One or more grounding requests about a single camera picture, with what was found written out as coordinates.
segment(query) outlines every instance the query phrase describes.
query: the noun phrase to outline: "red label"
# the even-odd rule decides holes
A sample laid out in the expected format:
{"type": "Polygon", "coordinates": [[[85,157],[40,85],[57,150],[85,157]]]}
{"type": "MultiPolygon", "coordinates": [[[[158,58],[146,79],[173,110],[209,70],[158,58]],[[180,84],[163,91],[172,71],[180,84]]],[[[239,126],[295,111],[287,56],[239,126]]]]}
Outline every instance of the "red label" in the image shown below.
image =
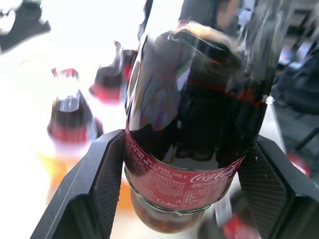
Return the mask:
{"type": "Polygon", "coordinates": [[[56,139],[62,142],[78,143],[87,140],[87,129],[85,127],[66,127],[55,123],[50,123],[48,126],[49,133],[56,139]]]}
{"type": "Polygon", "coordinates": [[[176,210],[202,208],[225,193],[244,157],[226,168],[193,172],[164,165],[145,153],[126,130],[126,151],[138,176],[128,172],[134,187],[151,202],[176,210]]]}
{"type": "Polygon", "coordinates": [[[93,95],[103,102],[119,102],[121,98],[120,88],[107,88],[94,84],[91,90],[93,95]]]}
{"type": "Polygon", "coordinates": [[[133,65],[131,65],[131,64],[127,64],[124,68],[124,76],[125,76],[127,82],[130,81],[132,68],[133,68],[133,65]]]}
{"type": "Polygon", "coordinates": [[[227,239],[260,239],[259,233],[250,225],[241,222],[236,214],[222,226],[227,239]]]}

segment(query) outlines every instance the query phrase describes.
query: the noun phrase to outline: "cola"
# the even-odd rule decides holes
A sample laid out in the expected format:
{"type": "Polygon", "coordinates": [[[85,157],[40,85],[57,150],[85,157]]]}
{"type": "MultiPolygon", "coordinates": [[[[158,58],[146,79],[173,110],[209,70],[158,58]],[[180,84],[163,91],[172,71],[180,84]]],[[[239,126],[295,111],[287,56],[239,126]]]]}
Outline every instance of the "cola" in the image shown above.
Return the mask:
{"type": "Polygon", "coordinates": [[[140,49],[125,173],[140,219],[176,233],[227,192],[256,141],[271,81],[256,84],[232,39],[196,22],[147,36],[140,49]]]}
{"type": "Polygon", "coordinates": [[[78,88],[79,75],[72,68],[52,74],[59,88],[53,101],[49,135],[64,144],[92,142],[102,135],[102,125],[93,117],[91,110],[78,88]]]}
{"type": "Polygon", "coordinates": [[[121,101],[123,53],[122,46],[114,41],[116,54],[110,65],[100,65],[90,93],[102,103],[119,103],[121,101]]]}

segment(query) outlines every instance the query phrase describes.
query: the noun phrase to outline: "coca-cola logo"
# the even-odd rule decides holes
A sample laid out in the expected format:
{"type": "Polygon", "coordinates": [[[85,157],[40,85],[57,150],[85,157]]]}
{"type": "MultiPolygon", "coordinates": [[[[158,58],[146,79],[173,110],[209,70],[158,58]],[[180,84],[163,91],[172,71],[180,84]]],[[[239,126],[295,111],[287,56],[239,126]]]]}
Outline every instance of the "coca-cola logo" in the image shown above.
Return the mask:
{"type": "Polygon", "coordinates": [[[206,174],[206,173],[201,173],[198,174],[194,177],[191,178],[190,182],[191,183],[201,183],[201,182],[209,182],[212,180],[217,180],[221,178],[226,178],[232,175],[234,172],[237,171],[238,166],[240,165],[241,160],[238,160],[236,163],[233,165],[229,166],[225,170],[219,172],[219,173],[214,173],[214,174],[206,174]]]}
{"type": "Polygon", "coordinates": [[[166,206],[170,206],[170,207],[176,207],[177,205],[175,204],[172,204],[172,203],[167,203],[167,202],[164,202],[162,199],[157,199],[157,201],[163,205],[166,205],[166,206]]]}

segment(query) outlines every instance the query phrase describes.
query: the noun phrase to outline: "blurry bottle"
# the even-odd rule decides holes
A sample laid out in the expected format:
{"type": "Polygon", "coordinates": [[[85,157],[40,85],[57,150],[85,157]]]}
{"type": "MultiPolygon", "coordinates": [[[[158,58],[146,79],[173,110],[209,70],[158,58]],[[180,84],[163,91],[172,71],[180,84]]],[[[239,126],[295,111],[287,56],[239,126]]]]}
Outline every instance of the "blurry bottle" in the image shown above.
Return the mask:
{"type": "Polygon", "coordinates": [[[123,49],[121,44],[115,41],[113,50],[114,52],[111,50],[109,52],[114,59],[105,65],[100,65],[95,82],[89,89],[90,107],[96,118],[102,122],[104,133],[124,128],[126,123],[123,49]]]}
{"type": "Polygon", "coordinates": [[[92,141],[103,134],[102,124],[91,113],[78,88],[74,69],[52,70],[57,96],[47,127],[48,139],[37,154],[50,176],[51,199],[63,177],[86,154],[92,141]]]}
{"type": "Polygon", "coordinates": [[[118,104],[121,101],[123,50],[118,41],[114,42],[116,54],[111,65],[100,65],[91,94],[105,104],[118,104]]]}
{"type": "Polygon", "coordinates": [[[259,1],[234,27],[239,7],[153,2],[127,97],[125,173],[136,214],[156,231],[198,223],[257,139],[287,29],[278,13],[291,8],[259,1]]]}
{"type": "Polygon", "coordinates": [[[241,190],[228,193],[216,203],[213,215],[201,224],[197,238],[260,239],[245,194],[241,190]]]}

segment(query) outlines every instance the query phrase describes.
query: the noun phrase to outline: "black chair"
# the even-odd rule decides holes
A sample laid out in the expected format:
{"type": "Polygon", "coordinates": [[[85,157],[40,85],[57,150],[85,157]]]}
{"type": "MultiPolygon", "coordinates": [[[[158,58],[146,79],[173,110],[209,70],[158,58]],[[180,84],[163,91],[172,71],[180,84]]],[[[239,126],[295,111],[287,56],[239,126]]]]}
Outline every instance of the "black chair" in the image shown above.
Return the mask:
{"type": "MultiPolygon", "coordinates": [[[[313,53],[303,66],[302,70],[292,77],[291,85],[288,85],[284,92],[284,100],[300,115],[319,115],[319,50],[313,53]]],[[[312,132],[299,142],[295,151],[302,150],[316,135],[319,134],[318,125],[312,132]]]]}

